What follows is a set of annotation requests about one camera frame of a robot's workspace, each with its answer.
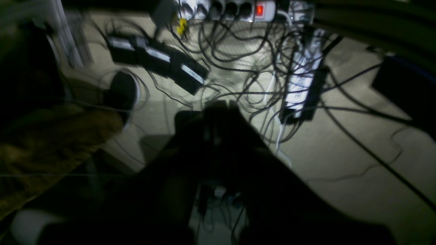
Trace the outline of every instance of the power strip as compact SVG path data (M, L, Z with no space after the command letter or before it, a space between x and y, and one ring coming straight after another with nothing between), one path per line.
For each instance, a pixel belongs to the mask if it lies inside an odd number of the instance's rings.
M276 14L275 1L253 0L175 0L183 19L270 22Z
M292 55L293 75L287 84L288 93L279 115L282 123L293 124L313 119L327 76L324 69L319 69L323 60L324 39L321 37L324 35L324 30L315 29L303 40L305 46L295 50Z

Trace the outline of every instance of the brown fabric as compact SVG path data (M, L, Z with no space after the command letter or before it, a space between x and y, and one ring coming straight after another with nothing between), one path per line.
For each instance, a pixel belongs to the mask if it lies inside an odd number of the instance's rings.
M40 123L0 142L0 220L37 197L121 131L114 111L91 110ZM35 174L5 177L4 175Z

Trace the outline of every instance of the black power adapter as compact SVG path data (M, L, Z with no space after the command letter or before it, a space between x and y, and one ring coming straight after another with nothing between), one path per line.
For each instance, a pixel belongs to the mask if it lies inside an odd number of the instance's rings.
M115 63L142 66L174 80L192 95L209 75L206 68L185 53L146 37L110 34L106 41Z

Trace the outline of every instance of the red switch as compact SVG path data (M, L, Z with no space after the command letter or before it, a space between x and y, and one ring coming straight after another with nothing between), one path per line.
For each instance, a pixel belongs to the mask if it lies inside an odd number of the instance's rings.
M263 5L256 6L256 16L258 17L263 16Z

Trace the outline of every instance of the white power strip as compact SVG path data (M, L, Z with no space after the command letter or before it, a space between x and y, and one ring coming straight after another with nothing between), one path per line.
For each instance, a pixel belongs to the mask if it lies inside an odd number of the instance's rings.
M270 22L276 14L275 1L254 0L175 0L180 4L179 17L203 20Z
M319 68L322 61L322 39L320 37L324 34L324 30L316 29L313 32L312 41L304 49L298 50L294 54L294 75L290 77L289 94L285 98L286 107L296 111L294 118L300 118L302 115L315 70Z

